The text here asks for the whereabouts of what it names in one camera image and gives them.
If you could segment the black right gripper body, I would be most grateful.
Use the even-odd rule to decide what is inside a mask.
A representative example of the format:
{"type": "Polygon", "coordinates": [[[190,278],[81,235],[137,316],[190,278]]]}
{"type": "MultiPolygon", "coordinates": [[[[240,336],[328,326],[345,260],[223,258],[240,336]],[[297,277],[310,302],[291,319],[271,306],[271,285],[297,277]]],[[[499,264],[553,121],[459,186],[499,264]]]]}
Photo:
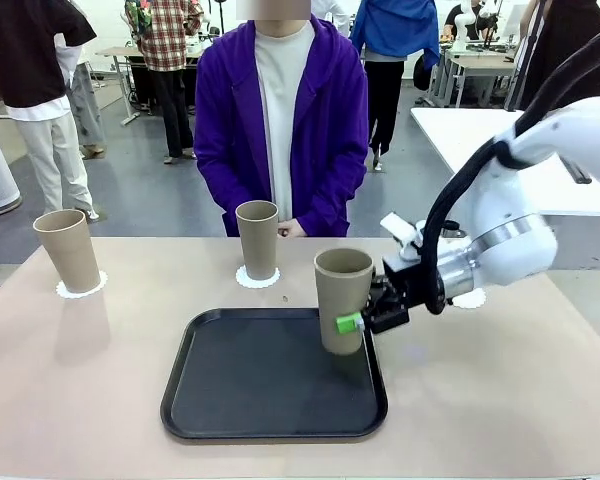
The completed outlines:
{"type": "Polygon", "coordinates": [[[428,270],[421,259],[405,260],[394,253],[383,257],[384,274],[406,307],[416,307],[436,301],[428,270]]]}

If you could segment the tall beige cup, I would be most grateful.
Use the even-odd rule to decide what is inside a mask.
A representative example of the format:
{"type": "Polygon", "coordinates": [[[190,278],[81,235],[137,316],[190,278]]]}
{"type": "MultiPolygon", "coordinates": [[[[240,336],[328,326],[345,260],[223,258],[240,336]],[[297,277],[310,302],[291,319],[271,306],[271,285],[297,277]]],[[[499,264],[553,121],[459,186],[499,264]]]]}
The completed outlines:
{"type": "Polygon", "coordinates": [[[356,324],[341,333],[336,319],[359,313],[366,305],[373,273],[373,259],[354,248],[334,248],[314,258],[320,332],[324,348],[335,355],[355,353],[362,334],[356,324]]]}
{"type": "Polygon", "coordinates": [[[84,212],[73,209],[50,212],[38,217],[33,229],[69,293],[85,294],[100,284],[100,270],[84,212]]]}
{"type": "Polygon", "coordinates": [[[247,275],[255,281],[268,280],[276,269],[278,208],[253,200],[239,205],[235,214],[247,275]]]}

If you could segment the white scalloped paper coaster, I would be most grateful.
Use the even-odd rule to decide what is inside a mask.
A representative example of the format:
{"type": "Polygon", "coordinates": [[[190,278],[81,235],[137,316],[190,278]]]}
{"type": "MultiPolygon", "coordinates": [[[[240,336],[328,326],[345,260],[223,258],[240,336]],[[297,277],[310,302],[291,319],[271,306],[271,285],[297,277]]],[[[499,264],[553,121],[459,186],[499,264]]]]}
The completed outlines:
{"type": "Polygon", "coordinates": [[[246,266],[242,265],[236,271],[235,278],[237,283],[242,287],[248,289],[264,289],[274,285],[279,280],[280,270],[278,268],[275,268],[274,274],[268,279],[255,280],[248,275],[246,266]]]}
{"type": "Polygon", "coordinates": [[[80,298],[90,296],[90,295],[102,290],[108,281],[108,274],[105,271],[100,270],[99,276],[100,276],[99,283],[94,288],[92,288],[88,291],[79,292],[79,293],[71,292],[67,289],[67,287],[63,281],[58,282],[58,284],[55,287],[55,291],[61,298],[64,298],[64,299],[80,299],[80,298]]]}
{"type": "Polygon", "coordinates": [[[481,288],[476,288],[471,292],[454,297],[451,304],[461,309],[477,309],[486,302],[486,293],[481,288]]]}

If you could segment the person's left forearm purple sleeve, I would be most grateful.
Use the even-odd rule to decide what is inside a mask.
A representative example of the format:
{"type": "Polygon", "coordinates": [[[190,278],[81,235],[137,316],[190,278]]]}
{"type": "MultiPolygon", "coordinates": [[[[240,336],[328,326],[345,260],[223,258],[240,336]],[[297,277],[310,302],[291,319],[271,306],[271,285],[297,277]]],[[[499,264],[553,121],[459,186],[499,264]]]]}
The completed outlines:
{"type": "Polygon", "coordinates": [[[347,202],[361,186],[366,166],[353,157],[338,157],[326,169],[311,197],[309,210],[297,218],[309,237],[345,237],[347,202]]]}

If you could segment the person's right forearm purple sleeve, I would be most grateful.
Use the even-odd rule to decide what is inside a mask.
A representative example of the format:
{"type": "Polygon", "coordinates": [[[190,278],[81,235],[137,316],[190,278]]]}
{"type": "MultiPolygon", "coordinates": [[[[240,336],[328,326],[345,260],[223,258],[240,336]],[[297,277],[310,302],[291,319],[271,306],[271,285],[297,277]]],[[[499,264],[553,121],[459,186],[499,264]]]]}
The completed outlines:
{"type": "Polygon", "coordinates": [[[223,210],[228,236],[237,235],[236,207],[244,200],[244,189],[231,165],[223,156],[198,152],[198,168],[214,202],[223,210]]]}

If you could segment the black plastic tray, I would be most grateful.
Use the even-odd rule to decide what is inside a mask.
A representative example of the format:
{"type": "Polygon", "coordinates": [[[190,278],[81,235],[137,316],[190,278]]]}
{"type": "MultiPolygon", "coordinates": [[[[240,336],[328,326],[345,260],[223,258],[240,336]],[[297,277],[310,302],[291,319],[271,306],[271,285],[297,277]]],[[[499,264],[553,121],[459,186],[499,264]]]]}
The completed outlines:
{"type": "Polygon", "coordinates": [[[187,325],[160,407],[187,441],[361,438],[388,413],[373,339],[327,352],[315,308],[213,309],[187,325]]]}

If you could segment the white side table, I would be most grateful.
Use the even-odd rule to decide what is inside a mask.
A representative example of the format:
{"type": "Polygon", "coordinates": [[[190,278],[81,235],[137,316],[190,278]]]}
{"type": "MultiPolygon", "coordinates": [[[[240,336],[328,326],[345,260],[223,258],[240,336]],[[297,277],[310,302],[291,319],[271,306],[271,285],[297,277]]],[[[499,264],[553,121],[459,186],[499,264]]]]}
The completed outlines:
{"type": "MultiPolygon", "coordinates": [[[[502,109],[412,108],[411,115],[452,172],[485,141],[521,115],[502,109]]],[[[521,184],[542,214],[600,216],[600,183],[577,184],[553,156],[520,174],[521,184]]]]}

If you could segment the person in purple hoodie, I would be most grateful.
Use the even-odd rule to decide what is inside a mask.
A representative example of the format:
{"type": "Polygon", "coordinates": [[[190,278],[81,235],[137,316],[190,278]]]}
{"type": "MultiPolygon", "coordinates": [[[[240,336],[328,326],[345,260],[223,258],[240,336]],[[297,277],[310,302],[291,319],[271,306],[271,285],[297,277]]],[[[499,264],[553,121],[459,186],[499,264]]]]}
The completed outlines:
{"type": "Polygon", "coordinates": [[[336,158],[365,165],[367,113],[359,54],[332,24],[250,20],[199,60],[194,151],[226,159],[239,205],[270,201],[279,223],[297,220],[336,158]]]}

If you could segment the black folded tripod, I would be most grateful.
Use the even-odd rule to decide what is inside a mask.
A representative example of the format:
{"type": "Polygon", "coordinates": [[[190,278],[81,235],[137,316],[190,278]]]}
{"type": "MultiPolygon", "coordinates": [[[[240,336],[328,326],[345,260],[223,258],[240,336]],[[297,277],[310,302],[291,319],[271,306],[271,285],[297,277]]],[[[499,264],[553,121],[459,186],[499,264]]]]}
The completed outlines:
{"type": "Polygon", "coordinates": [[[592,178],[577,164],[564,158],[560,158],[560,160],[576,184],[588,185],[592,183],[592,178]]]}

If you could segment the black hanging bag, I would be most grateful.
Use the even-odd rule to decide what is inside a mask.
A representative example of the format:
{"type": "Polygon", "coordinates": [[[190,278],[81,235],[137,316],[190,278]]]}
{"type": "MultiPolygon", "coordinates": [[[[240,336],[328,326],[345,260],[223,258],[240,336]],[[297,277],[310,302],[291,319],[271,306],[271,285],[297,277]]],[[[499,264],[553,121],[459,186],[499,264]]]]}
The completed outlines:
{"type": "Polygon", "coordinates": [[[425,65],[425,54],[416,61],[413,69],[413,85],[421,91],[427,91],[430,86],[432,67],[425,65]]]}

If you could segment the grey background desk row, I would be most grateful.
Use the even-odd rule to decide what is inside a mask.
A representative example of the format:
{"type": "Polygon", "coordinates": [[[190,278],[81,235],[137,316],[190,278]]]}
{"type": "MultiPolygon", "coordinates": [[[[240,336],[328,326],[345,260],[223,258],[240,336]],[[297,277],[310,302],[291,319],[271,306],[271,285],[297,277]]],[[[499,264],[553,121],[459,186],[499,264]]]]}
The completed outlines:
{"type": "Polygon", "coordinates": [[[484,78],[484,87],[478,95],[478,105],[486,108],[490,104],[496,80],[512,77],[514,64],[502,53],[455,52],[446,49],[440,54],[437,65],[432,69],[425,102],[437,108],[459,108],[465,91],[466,80],[484,78]]]}

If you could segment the black slanted stand pole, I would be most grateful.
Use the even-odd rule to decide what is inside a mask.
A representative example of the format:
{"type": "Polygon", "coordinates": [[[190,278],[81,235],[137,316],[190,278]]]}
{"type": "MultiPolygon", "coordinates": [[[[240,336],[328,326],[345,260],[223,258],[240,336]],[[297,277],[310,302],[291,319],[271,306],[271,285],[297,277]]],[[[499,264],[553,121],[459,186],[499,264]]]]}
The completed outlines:
{"type": "Polygon", "coordinates": [[[529,0],[519,23],[520,42],[515,56],[514,75],[504,104],[507,111],[519,108],[531,57],[552,0],[529,0]]]}

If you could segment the person in blue jacket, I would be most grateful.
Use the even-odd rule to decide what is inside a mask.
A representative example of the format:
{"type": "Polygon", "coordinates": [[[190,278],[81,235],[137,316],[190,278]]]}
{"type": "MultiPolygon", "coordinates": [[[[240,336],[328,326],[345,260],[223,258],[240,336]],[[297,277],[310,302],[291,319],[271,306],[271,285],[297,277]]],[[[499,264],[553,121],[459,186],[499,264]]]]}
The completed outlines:
{"type": "Polygon", "coordinates": [[[420,52],[429,72],[440,59],[434,0],[361,0],[350,40],[363,58],[368,84],[372,169],[390,149],[405,62],[420,52]]]}

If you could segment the person in black coat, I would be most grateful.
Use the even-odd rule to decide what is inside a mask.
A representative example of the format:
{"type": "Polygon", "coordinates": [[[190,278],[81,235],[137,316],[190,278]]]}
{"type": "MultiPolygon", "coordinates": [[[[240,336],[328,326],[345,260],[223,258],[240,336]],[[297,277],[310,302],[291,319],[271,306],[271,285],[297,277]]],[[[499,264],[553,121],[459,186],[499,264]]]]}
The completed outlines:
{"type": "Polygon", "coordinates": [[[520,98],[525,110],[544,81],[574,52],[600,33],[596,0],[546,0],[543,27],[531,54],[520,98]]]}

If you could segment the person in plaid shirt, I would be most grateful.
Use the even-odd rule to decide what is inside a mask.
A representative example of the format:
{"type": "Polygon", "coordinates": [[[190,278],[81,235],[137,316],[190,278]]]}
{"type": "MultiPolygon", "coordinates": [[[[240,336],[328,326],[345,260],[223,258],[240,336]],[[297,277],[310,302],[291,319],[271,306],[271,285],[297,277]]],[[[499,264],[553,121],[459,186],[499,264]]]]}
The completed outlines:
{"type": "Polygon", "coordinates": [[[162,111],[168,147],[164,163],[192,158],[184,86],[186,37],[199,30],[204,10],[199,0],[124,0],[124,11],[162,111]]]}

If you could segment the person in grey trousers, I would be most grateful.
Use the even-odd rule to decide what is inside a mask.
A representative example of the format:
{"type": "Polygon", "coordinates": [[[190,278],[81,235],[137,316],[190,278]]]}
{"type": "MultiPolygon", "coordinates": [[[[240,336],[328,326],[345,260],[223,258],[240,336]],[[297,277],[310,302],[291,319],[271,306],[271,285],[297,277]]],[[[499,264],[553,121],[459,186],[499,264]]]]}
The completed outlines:
{"type": "Polygon", "coordinates": [[[68,47],[63,34],[54,36],[58,63],[68,88],[67,97],[84,159],[103,158],[106,141],[84,47],[68,47]]]}

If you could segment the person black tee white trousers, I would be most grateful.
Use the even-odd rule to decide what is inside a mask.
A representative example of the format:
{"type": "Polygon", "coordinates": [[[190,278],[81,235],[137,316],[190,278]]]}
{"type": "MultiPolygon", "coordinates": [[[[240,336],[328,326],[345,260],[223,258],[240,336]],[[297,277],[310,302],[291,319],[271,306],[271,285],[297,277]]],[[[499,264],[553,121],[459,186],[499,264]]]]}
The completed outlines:
{"type": "Polygon", "coordinates": [[[0,91],[20,132],[46,213],[72,206],[99,219],[88,187],[67,91],[82,46],[96,37],[69,0],[0,0],[0,91]]]}

